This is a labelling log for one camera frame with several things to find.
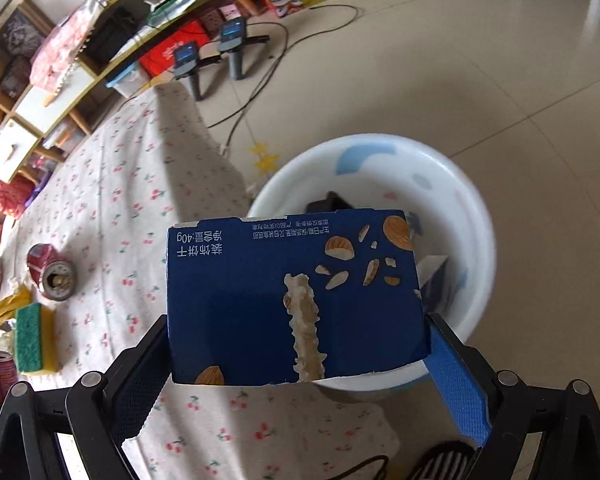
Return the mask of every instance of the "cherry print tablecloth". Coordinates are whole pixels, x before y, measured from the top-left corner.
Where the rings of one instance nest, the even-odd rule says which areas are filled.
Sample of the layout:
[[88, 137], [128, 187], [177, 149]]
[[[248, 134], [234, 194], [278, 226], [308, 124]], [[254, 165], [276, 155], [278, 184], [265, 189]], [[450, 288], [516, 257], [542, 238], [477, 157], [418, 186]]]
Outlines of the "cherry print tablecloth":
[[[51, 243], [79, 278], [55, 305], [62, 369], [32, 378], [35, 389], [106, 370], [165, 311], [169, 226], [247, 212], [242, 179], [217, 152], [184, 87], [153, 88], [87, 139], [24, 213], [4, 248], [5, 276], [25, 280], [28, 249]], [[143, 479], [314, 480], [393, 456], [398, 441], [379, 407], [332, 402], [314, 384], [170, 381], [124, 449]], [[68, 461], [79, 469], [76, 453]], [[351, 478], [373, 478], [378, 466]]]

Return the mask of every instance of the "blue biscuit box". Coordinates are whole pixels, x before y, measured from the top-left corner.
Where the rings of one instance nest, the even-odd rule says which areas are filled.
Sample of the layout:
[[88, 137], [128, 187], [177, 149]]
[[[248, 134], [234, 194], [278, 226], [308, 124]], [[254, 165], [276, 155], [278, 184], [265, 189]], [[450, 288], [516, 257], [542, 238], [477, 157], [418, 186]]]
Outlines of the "blue biscuit box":
[[392, 370], [429, 353], [404, 213], [353, 209], [171, 227], [173, 381], [240, 386]]

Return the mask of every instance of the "biscuit stick illustration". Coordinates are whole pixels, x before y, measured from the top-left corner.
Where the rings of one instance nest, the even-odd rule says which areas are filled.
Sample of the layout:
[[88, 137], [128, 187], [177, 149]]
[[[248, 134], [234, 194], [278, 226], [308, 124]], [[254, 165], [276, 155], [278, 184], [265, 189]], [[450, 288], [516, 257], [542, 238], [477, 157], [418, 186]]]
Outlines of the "biscuit stick illustration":
[[318, 317], [318, 306], [314, 301], [314, 291], [309, 286], [306, 274], [285, 276], [288, 289], [283, 298], [286, 311], [291, 314], [292, 334], [296, 339], [294, 350], [298, 354], [294, 370], [300, 376], [299, 381], [315, 381], [324, 378], [324, 361], [327, 354], [318, 352], [318, 337], [315, 322]]

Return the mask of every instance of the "yellow star decoration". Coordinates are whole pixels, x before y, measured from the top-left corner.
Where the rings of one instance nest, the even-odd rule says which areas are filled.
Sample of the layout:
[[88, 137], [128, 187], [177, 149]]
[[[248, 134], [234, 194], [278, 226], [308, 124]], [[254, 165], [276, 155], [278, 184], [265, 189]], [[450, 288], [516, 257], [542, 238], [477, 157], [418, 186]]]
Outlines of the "yellow star decoration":
[[275, 173], [278, 170], [277, 161], [280, 158], [279, 155], [269, 154], [269, 145], [266, 142], [256, 142], [251, 151], [258, 156], [258, 161], [254, 164], [260, 171], [261, 175], [267, 173]]

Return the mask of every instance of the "tile floor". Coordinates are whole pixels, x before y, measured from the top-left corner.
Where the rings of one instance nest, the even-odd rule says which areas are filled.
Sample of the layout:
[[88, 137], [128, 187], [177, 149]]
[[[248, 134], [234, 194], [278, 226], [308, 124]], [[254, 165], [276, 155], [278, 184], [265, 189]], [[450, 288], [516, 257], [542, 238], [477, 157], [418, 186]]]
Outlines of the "tile floor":
[[[480, 189], [498, 243], [493, 296], [470, 342], [529, 384], [584, 378], [600, 403], [600, 0], [333, 3], [363, 15], [289, 53], [238, 128], [231, 160], [261, 183], [254, 142], [266, 142], [279, 166], [360, 132], [445, 153]], [[351, 12], [306, 10], [284, 23], [293, 41]], [[280, 52], [281, 30], [257, 28], [274, 41], [249, 50], [249, 78], [203, 71], [207, 124], [246, 102]], [[222, 142], [230, 126], [212, 134]], [[381, 404], [403, 442], [395, 478], [456, 435], [430, 381]], [[528, 475], [537, 442], [528, 439], [516, 480]]]

